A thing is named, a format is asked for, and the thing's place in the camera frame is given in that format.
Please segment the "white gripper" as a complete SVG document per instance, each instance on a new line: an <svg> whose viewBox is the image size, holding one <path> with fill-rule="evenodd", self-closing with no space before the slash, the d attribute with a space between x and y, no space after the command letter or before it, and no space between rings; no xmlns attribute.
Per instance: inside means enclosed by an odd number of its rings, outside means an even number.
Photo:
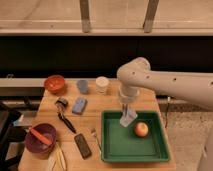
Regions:
<svg viewBox="0 0 213 171"><path fill-rule="evenodd" d="M124 113L127 113L128 107L139 96L139 89L121 85L118 91L119 100L122 103Z"/></svg>

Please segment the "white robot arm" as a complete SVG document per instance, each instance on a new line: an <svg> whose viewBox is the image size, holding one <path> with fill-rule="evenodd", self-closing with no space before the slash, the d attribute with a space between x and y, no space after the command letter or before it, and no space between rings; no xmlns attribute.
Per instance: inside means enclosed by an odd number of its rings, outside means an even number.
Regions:
<svg viewBox="0 0 213 171"><path fill-rule="evenodd" d="M139 88L147 88L213 110L213 73L152 71L146 58L138 57L117 70L119 99L132 103Z"/></svg>

